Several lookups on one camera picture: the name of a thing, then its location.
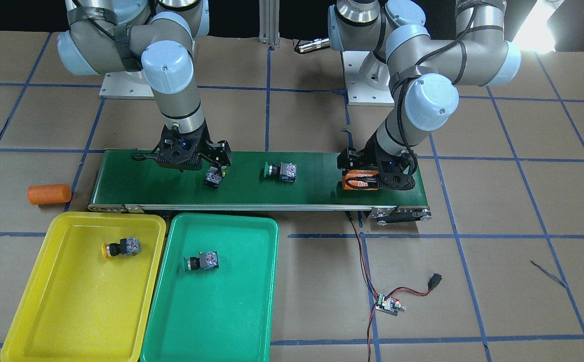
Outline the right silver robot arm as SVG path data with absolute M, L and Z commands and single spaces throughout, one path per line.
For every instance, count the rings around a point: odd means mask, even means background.
M 179 171 L 203 161 L 218 171 L 232 163 L 227 141 L 210 138 L 194 76 L 193 48 L 210 28 L 207 1 L 67 1 L 69 30 L 58 35 L 65 68 L 74 75 L 140 72 L 164 119 L 160 140 L 135 161 Z

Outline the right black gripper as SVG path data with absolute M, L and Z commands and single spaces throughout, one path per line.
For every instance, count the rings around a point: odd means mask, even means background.
M 189 133 L 179 133 L 176 127 L 163 126 L 157 146 L 149 153 L 133 153 L 131 158 L 136 162 L 154 160 L 163 168 L 200 171 L 203 160 L 217 168 L 230 167 L 233 155 L 228 141 L 211 141 L 209 127 L 203 123 Z

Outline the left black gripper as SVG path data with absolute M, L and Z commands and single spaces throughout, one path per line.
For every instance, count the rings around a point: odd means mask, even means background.
M 384 151 L 375 137 L 357 151 L 347 147 L 337 156 L 337 167 L 342 176 L 350 170 L 376 170 L 378 189 L 409 191 L 416 186 L 414 174 L 418 170 L 418 159 L 412 149 L 400 149 L 398 155 Z

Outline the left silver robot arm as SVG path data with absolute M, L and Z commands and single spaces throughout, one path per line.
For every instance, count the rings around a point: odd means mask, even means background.
M 433 39 L 412 1 L 337 1 L 329 7 L 331 48 L 379 55 L 395 102 L 363 149 L 339 154 L 345 189 L 411 190 L 419 167 L 414 147 L 455 112 L 457 86 L 503 85 L 515 77 L 521 54 L 504 38 L 506 7 L 506 1 L 457 1 L 452 40 Z

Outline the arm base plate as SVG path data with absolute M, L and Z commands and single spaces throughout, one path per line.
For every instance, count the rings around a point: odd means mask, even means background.
M 393 106 L 386 64 L 370 51 L 343 51 L 343 75 L 351 105 Z
M 142 71 L 106 73 L 99 95 L 106 99 L 154 100 Z

